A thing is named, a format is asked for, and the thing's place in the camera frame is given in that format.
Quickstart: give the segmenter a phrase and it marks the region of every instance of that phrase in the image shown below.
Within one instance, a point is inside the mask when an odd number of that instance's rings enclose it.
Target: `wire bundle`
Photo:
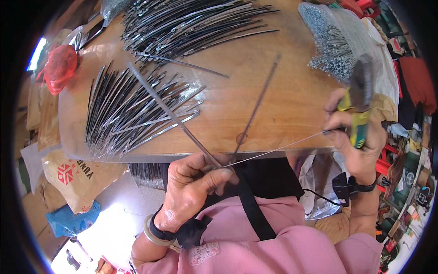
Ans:
[[[313,41],[318,53],[312,56],[309,66],[328,72],[337,80],[349,82],[356,58],[344,34],[328,18],[328,9],[310,3],[298,5],[301,17],[314,34]]]
[[[336,27],[327,26],[315,33],[313,41],[319,55],[312,56],[309,65],[328,72],[338,80],[348,82],[356,59],[341,31]]]
[[[143,86],[134,90],[138,80],[129,71],[110,71],[110,66],[103,66],[97,80],[92,83],[88,103],[87,123],[85,126],[85,144],[90,156],[102,160],[102,157],[124,155],[145,142],[176,127],[176,124],[157,105]],[[206,86],[183,96],[190,85],[174,80],[157,88],[166,71],[152,71],[148,83],[157,90],[162,100],[186,122],[199,115],[193,110],[202,103],[197,101],[191,106],[179,108]]]
[[[163,189],[160,163],[128,163],[128,170],[137,186]]]
[[[254,7],[244,0],[138,0],[125,13],[122,24],[124,49],[134,55],[150,55],[173,59],[254,34],[278,31],[270,29],[235,35],[265,27],[255,25],[253,17],[278,10],[270,5]],[[137,61],[149,62],[140,56]]]

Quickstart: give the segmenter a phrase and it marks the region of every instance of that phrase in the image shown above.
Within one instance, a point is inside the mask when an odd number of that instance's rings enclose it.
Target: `woman's right hand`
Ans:
[[[361,149],[354,148],[348,135],[340,130],[341,126],[351,127],[352,115],[346,111],[336,111],[344,89],[336,89],[330,95],[325,106],[327,112],[324,130],[330,130],[327,137],[333,141],[338,151],[344,156],[345,167],[360,185],[372,185],[376,179],[376,162],[386,144],[386,132],[380,122],[371,115],[368,122],[367,139]]]

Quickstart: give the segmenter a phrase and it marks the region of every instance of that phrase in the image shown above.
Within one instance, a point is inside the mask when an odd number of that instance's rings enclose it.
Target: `red logo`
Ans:
[[[73,180],[73,170],[68,164],[62,164],[58,167],[58,180],[65,185]]]

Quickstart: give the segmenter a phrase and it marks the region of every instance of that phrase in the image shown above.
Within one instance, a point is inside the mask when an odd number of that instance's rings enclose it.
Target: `brown paper bag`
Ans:
[[[47,181],[44,174],[41,174],[41,176],[39,177],[38,184],[39,192],[46,202],[46,207],[49,213],[52,213],[53,211],[56,211],[67,204],[61,192],[59,192],[56,187],[54,187],[52,184],[49,183],[49,181]]]
[[[53,96],[46,85],[39,93],[41,111],[38,130],[38,151],[61,143],[59,137],[58,95]]]
[[[125,172],[126,164],[72,160],[62,149],[42,158],[47,180],[64,196],[74,214],[88,212],[94,199]]]

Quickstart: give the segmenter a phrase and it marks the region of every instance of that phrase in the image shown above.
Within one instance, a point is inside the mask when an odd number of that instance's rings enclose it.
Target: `wooden table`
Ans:
[[[300,0],[257,2],[281,9],[260,16],[263,23],[268,24],[263,29],[279,28],[279,32],[226,42],[183,59],[229,75],[229,79],[178,64],[167,64],[162,68],[168,71],[163,82],[179,72],[192,86],[190,90],[207,85],[192,99],[204,101],[199,108],[201,115],[185,125],[209,151],[234,151],[238,135],[245,128],[279,52],[282,59],[240,148],[239,158],[279,148],[321,130],[325,118],[323,107],[330,92],[339,84],[327,73],[307,66],[311,56],[315,55],[315,45],[312,33],[298,13],[299,3]],[[92,79],[111,60],[114,60],[114,69],[125,68],[125,58],[134,60],[121,49],[123,43],[119,37],[124,27],[120,21],[121,16],[115,18],[103,34],[80,51],[80,67],[60,94],[61,143],[66,155],[73,159],[92,159],[84,145]],[[319,135],[269,156],[310,154],[331,149],[331,142]],[[107,161],[170,162],[196,151],[199,148],[180,129],[174,128],[122,158],[108,158]]]

